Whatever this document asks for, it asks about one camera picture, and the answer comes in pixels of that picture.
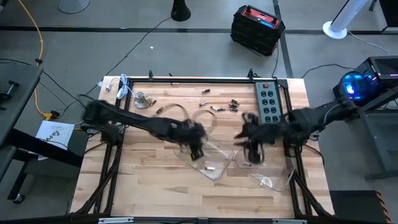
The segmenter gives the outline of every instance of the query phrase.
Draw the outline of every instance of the butcher block tabletop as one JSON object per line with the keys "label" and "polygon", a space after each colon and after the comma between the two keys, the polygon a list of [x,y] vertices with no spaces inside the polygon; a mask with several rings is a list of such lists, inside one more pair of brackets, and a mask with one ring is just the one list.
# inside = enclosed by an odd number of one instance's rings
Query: butcher block tabletop
{"label": "butcher block tabletop", "polygon": [[[115,77],[105,77],[99,99],[114,104],[118,91],[118,80],[113,82],[110,92],[105,87]],[[293,109],[308,106],[304,80],[287,79]],[[153,100],[154,106],[138,109],[134,102],[130,111],[144,116],[153,116],[162,106],[178,103],[187,109],[191,116],[199,109],[211,110],[210,106],[226,108],[216,113],[216,128],[210,136],[228,148],[238,152],[234,146],[234,136],[241,132],[243,112],[257,114],[253,84],[228,83],[134,83],[133,91],[143,91]],[[286,112],[283,91],[280,90],[282,107]],[[237,113],[228,111],[228,103],[239,102]],[[208,104],[200,108],[199,103]],[[183,120],[180,108],[171,108],[159,116]],[[213,125],[211,115],[197,119],[206,128]],[[99,143],[100,136],[89,139],[87,149]],[[317,142],[308,145],[319,150]],[[294,211],[289,185],[282,192],[260,186],[234,162],[231,162],[222,178],[212,181],[197,170],[192,169],[174,154],[178,146],[160,141],[141,129],[129,127],[124,136],[121,162],[113,200],[111,215],[131,217],[207,217],[207,218],[293,218]],[[71,212],[77,211],[88,200],[98,186],[106,145],[85,154]],[[285,163],[282,143],[267,147],[272,155],[277,155]],[[303,147],[302,160],[308,188],[329,213],[334,214],[322,159],[316,153]],[[101,210],[106,205],[108,186],[104,190]],[[301,190],[297,191],[300,208],[304,212]]]}

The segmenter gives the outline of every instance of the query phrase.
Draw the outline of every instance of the gray floor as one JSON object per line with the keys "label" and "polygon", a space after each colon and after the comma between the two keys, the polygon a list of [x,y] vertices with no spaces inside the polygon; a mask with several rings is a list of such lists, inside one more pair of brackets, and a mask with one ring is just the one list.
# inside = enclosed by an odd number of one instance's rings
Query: gray floor
{"label": "gray floor", "polygon": [[[57,2],[25,0],[26,6],[40,26],[59,27],[128,27],[151,28],[170,16],[172,0],[95,0],[78,14],[62,14]],[[345,0],[279,0],[283,21],[288,30],[320,30],[325,21],[332,20]],[[161,28],[229,29],[233,13],[243,4],[252,4],[274,13],[272,0],[187,0],[192,18],[186,22],[169,20]],[[380,30],[373,13],[365,7],[350,24],[351,30]],[[29,18],[18,5],[10,1],[0,14],[0,25],[31,26]],[[43,67],[72,94],[84,93],[95,85],[113,65],[134,46],[143,33],[79,33],[44,32]],[[398,54],[398,35],[362,35],[361,38]],[[286,35],[287,50],[295,78],[309,68],[326,63],[356,67],[369,56],[384,55],[378,48],[366,45],[353,37],[332,40],[324,35]],[[13,58],[34,63],[39,52],[39,38],[35,32],[0,31],[0,58]],[[155,75],[245,77],[249,68],[262,77],[270,77],[276,54],[258,57],[232,42],[229,34],[211,33],[152,33],[110,75]],[[331,88],[345,70],[326,67],[305,77],[311,106],[332,100]],[[275,75],[286,77],[284,57],[280,50]],[[73,101],[47,77],[41,80],[66,104]],[[64,106],[44,87],[37,89],[42,110],[62,109]],[[98,96],[98,89],[92,92]],[[60,120],[77,123],[81,108],[73,105]],[[41,123],[32,99],[28,102],[17,127],[34,135]],[[325,156],[325,170],[330,190],[380,191],[394,222],[398,222],[398,178],[366,182],[366,174],[378,171],[373,150],[369,148],[361,125],[334,123],[320,137]],[[21,165],[12,164],[0,184],[1,219],[42,217],[64,214],[73,195],[76,180],[48,177],[29,177],[22,192],[25,202],[14,205],[6,200],[12,181]]]}

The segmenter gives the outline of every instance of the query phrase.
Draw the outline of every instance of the paper sheet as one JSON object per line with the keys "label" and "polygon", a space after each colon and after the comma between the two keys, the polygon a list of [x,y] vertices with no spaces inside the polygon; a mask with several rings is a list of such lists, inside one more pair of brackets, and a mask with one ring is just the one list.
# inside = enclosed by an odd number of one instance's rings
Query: paper sheet
{"label": "paper sheet", "polygon": [[[53,121],[43,121],[36,134],[36,138],[43,141],[47,141],[49,144],[58,146],[61,149],[68,150],[67,146],[69,143],[70,136],[72,136],[74,124],[65,124]],[[38,160],[44,160],[47,157],[42,155],[38,156]]]}

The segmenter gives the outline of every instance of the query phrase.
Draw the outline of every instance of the transparent plastic lid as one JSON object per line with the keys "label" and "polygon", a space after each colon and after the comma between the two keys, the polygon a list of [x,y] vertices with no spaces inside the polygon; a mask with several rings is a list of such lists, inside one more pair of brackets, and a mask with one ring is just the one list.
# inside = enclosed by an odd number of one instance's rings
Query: transparent plastic lid
{"label": "transparent plastic lid", "polygon": [[211,137],[204,141],[202,149],[204,156],[195,161],[191,159],[191,150],[188,146],[174,149],[174,154],[209,179],[220,180],[234,157],[234,151]]}
{"label": "transparent plastic lid", "polygon": [[284,156],[280,148],[274,146],[264,147],[264,162],[253,164],[249,162],[244,154],[245,150],[240,150],[235,158],[235,164],[245,173],[255,178],[261,186],[268,187],[277,192],[285,189],[293,175],[294,167],[292,160]]}

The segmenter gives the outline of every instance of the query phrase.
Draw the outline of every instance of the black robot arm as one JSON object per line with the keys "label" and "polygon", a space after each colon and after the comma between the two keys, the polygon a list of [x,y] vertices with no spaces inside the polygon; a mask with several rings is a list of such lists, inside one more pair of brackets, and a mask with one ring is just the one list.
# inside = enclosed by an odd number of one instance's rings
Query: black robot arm
{"label": "black robot arm", "polygon": [[258,147],[262,144],[275,144],[278,139],[286,139],[290,145],[303,146],[310,135],[315,131],[323,131],[326,125],[341,120],[350,120],[358,117],[358,108],[349,98],[339,98],[316,108],[302,108],[293,110],[284,115],[276,124],[260,124],[254,114],[243,114],[242,132],[235,138],[248,138],[237,143],[249,150],[249,155],[257,159],[251,162],[261,163],[261,151]]}
{"label": "black robot arm", "polygon": [[101,140],[110,144],[120,141],[120,129],[109,123],[114,121],[146,130],[160,140],[189,146],[193,161],[203,156],[201,140],[206,136],[206,131],[200,123],[194,123],[189,119],[177,121],[171,118],[148,118],[121,110],[103,100],[93,100],[86,106],[83,121],[88,124],[85,129],[100,130]]}

